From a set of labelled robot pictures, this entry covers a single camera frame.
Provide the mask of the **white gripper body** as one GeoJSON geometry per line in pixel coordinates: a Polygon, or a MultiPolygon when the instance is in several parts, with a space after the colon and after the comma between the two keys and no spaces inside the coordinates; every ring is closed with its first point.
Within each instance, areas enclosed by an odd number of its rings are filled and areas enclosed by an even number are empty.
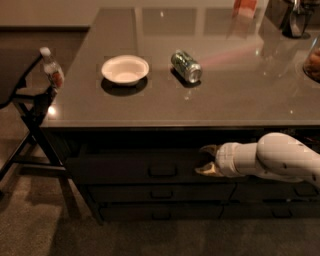
{"type": "Polygon", "coordinates": [[[240,177],[234,163],[234,156],[239,143],[225,143],[217,151],[215,166],[218,173],[223,177],[240,177]]]}

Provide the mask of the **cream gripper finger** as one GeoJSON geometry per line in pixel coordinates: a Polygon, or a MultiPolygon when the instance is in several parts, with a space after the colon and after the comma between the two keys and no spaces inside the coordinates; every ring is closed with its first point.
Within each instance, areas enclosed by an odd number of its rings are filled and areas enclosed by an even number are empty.
{"type": "Polygon", "coordinates": [[[221,172],[215,166],[214,162],[209,162],[202,167],[197,167],[195,172],[203,176],[222,177],[221,172]]]}
{"type": "Polygon", "coordinates": [[[215,156],[219,150],[220,146],[211,144],[211,145],[205,145],[199,149],[201,153],[208,153],[212,156],[215,156]]]}

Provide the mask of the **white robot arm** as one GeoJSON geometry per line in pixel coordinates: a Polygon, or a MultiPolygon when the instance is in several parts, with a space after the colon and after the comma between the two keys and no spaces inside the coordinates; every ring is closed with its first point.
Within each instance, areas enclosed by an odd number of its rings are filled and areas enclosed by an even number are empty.
{"type": "Polygon", "coordinates": [[[229,142],[200,149],[215,159],[195,171],[211,177],[257,176],[283,182],[306,181],[320,187],[320,154],[283,133],[268,133],[256,143],[229,142]]]}

